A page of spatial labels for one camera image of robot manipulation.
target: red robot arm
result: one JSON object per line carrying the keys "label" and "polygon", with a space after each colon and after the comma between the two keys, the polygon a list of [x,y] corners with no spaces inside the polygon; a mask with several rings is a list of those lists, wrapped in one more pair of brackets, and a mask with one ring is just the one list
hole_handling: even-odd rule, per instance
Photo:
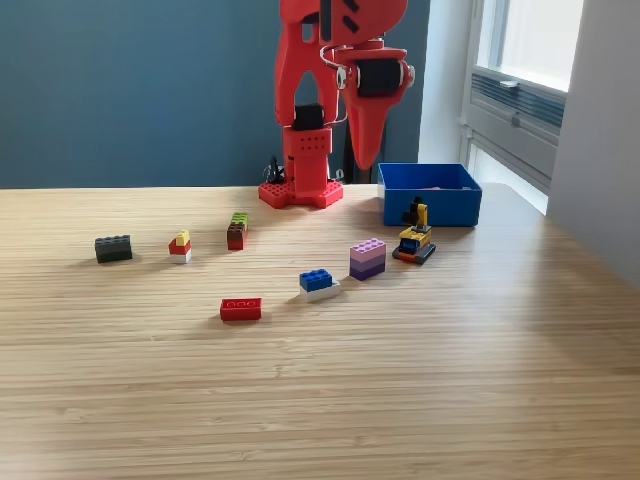
{"label": "red robot arm", "polygon": [[[276,119],[283,127],[284,180],[260,186],[274,208],[310,204],[326,208],[342,198],[327,179],[331,127],[342,93],[356,162],[373,165],[389,109],[413,84],[406,50],[386,48],[382,36],[404,15],[408,0],[280,0],[283,22],[276,59]],[[311,36],[303,39],[303,25]],[[318,105],[295,105],[302,75],[318,84]]]}

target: green lego brick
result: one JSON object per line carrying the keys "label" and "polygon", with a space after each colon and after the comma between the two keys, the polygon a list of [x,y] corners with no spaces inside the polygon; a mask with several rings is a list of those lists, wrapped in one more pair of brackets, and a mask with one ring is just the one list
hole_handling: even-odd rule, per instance
{"label": "green lego brick", "polygon": [[236,212],[231,218],[231,223],[241,223],[246,228],[249,228],[249,214],[244,212]]}

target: lavender lego brick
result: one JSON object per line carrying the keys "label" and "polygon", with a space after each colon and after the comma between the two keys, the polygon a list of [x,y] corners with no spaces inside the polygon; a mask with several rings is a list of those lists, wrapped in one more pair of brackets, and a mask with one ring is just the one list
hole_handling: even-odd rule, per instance
{"label": "lavender lego brick", "polygon": [[367,260],[366,262],[359,262],[352,258],[349,262],[349,267],[353,268],[354,270],[358,270],[359,272],[366,272],[367,270],[375,268],[380,264],[384,265],[386,261],[386,255],[380,255],[376,258],[372,258],[371,260]]}
{"label": "lavender lego brick", "polygon": [[378,265],[377,267],[373,267],[370,268],[369,270],[365,271],[365,272],[359,272],[358,270],[355,270],[354,268],[350,268],[349,269],[349,276],[355,278],[356,280],[360,280],[361,282],[364,282],[365,280],[371,278],[371,277],[375,277],[376,275],[378,275],[379,273],[384,272],[386,268],[386,264],[381,264]]}
{"label": "lavender lego brick", "polygon": [[372,238],[366,242],[351,247],[351,258],[357,262],[367,262],[380,255],[387,254],[387,244],[377,238]]}

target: wire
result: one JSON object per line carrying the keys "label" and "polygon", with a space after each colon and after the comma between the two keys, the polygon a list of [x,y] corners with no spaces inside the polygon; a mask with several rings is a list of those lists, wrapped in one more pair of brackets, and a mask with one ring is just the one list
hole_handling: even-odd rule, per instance
{"label": "wire", "polygon": [[341,118],[340,120],[336,120],[335,122],[325,123],[324,126],[325,127],[335,127],[336,125],[340,125],[341,123],[346,122],[347,118],[349,118],[349,114],[347,112],[344,112],[344,117],[343,118]]}
{"label": "wire", "polygon": [[327,59],[327,58],[324,56],[324,52],[326,52],[327,50],[331,50],[331,51],[333,51],[333,50],[335,50],[336,48],[339,48],[339,47],[322,47],[322,48],[320,49],[320,58],[322,59],[322,61],[323,61],[324,63],[326,63],[326,64],[327,64],[327,66],[329,66],[329,67],[333,68],[334,70],[338,70],[339,68],[344,68],[344,65],[340,65],[339,63],[335,63],[335,62],[333,62],[333,61],[331,61],[331,60]]}

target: yellow lego brick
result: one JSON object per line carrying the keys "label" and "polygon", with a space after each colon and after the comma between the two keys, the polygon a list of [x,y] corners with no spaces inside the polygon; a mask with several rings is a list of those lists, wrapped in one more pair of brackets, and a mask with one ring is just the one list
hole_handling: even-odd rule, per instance
{"label": "yellow lego brick", "polygon": [[189,230],[180,230],[180,233],[176,236],[176,245],[184,247],[190,240]]}
{"label": "yellow lego brick", "polygon": [[418,225],[429,225],[429,210],[426,205],[418,205]]}
{"label": "yellow lego brick", "polygon": [[400,234],[400,238],[418,240],[420,242],[420,248],[422,248],[431,243],[431,229],[429,229],[427,233],[417,233],[413,231],[413,227],[409,227]]}

